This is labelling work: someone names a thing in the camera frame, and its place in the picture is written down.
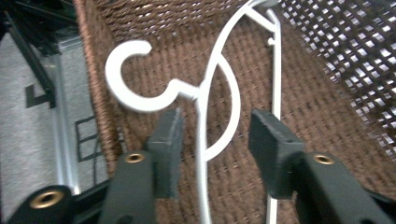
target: curved white loop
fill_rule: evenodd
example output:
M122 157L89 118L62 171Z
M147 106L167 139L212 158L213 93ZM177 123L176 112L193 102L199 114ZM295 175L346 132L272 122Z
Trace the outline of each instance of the curved white loop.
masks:
M116 96L125 106L139 112L154 112L172 104L180 94L194 100L199 94L199 89L178 79L172 79L163 94L156 97L143 97L131 91L122 79L121 66L129 57L147 55L151 45L145 40L132 40L118 45L106 61L106 81Z
M219 67L227 78L228 86L231 92L232 99L232 109L230 121L228 122L228 126L224 131L221 138L209 149L205 151L205 160L210 161L220 154L224 148L230 143L233 139L233 134L238 127L239 118L241 115L241 95L238 88L238 83L236 82L235 75L233 74L233 69L228 64L227 60L224 58L222 54L219 57Z

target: brown wicker basket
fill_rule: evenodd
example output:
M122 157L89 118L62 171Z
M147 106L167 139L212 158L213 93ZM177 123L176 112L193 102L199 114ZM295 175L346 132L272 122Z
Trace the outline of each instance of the brown wicker basket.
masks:
M161 94L176 77L198 85L222 26L244 2L75 0L110 175L122 152L119 130L128 150L139 149L158 118L158 113L127 110L110 95L104 70L111 50L130 39L145 39L152 45L149 56L129 59L122 68L125 82L141 95ZM306 142L306 151L332 153L364 187L396 199L391 152L395 148L392 125L396 126L394 6L361 0L285 0L276 7L276 14L282 22L282 121ZM254 21L243 18L223 50L240 87L242 116L233 141L208 164L214 223L262 223L265 217L262 180L248 152L248 125L252 108L271 108L272 53L265 43L269 36ZM374 85L368 84L367 77ZM215 74L209 99L209 144L224 131L230 104L227 83ZM186 117L180 198L158 201L157 217L159 223L197 223L195 109L183 99L171 107L177 106ZM388 143L380 146L377 140L381 139ZM297 222L293 203L279 202L278 222Z

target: woven wicker texture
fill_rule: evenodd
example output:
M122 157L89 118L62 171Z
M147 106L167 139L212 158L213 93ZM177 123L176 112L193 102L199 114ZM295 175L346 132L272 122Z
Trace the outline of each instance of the woven wicker texture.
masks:
M396 161L396 2L283 1L284 15L326 59L371 135Z
M132 2L146 4L146 1ZM124 5L106 7L101 2L75 1L89 66L94 111L110 173L114 172L114 160L120 154L117 130L122 130L129 150L139 149L152 132L159 113L135 113L119 106L109 95L104 81L109 52L131 36L150 41L153 50L149 56L129 59L122 68L125 82L144 96L161 94L169 80L176 77L198 85L204 78L208 57L222 26L236 10L238 4L232 2L239 3L227 2L232 6L229 12L207 17L205 22L190 21L183 26L178 23L169 31L148 35L142 28L118 33L124 28L114 22L112 14L121 13ZM122 13L132 14L130 22L137 20L133 10ZM371 128L350 106L352 97L324 73L324 61L306 52L300 34L286 20L282 20L282 24L282 120L305 140L306 151L332 153L364 187L396 199L394 163L378 150L380 146L376 140L367 135ZM240 86L242 114L233 141L208 164L214 223L262 223L265 217L266 195L258 168L248 152L248 125L252 108L271 108L273 58L271 48L265 46L269 36L254 21L244 18L235 26L223 50ZM195 110L192 102L183 99L171 107L176 106L183 109L186 117L180 198L157 202L158 221L197 223ZM227 83L222 73L217 72L209 99L209 143L214 143L225 130L230 107ZM280 202L278 222L297 222L291 202Z

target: gray carpet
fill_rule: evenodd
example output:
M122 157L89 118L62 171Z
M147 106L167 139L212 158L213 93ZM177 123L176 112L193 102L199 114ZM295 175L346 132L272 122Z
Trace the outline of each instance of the gray carpet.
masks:
M81 45L64 49L56 69L62 72L70 150L78 158L79 149L88 159L78 163L80 188L86 190L93 186L92 153L97 141ZM36 95L43 93L12 38L6 35L0 45L0 171L5 220L32 192L57 184L52 109L48 103L26 108L24 90L30 85L35 85ZM97 157L95 165L95 180L100 183L106 179L103 156Z

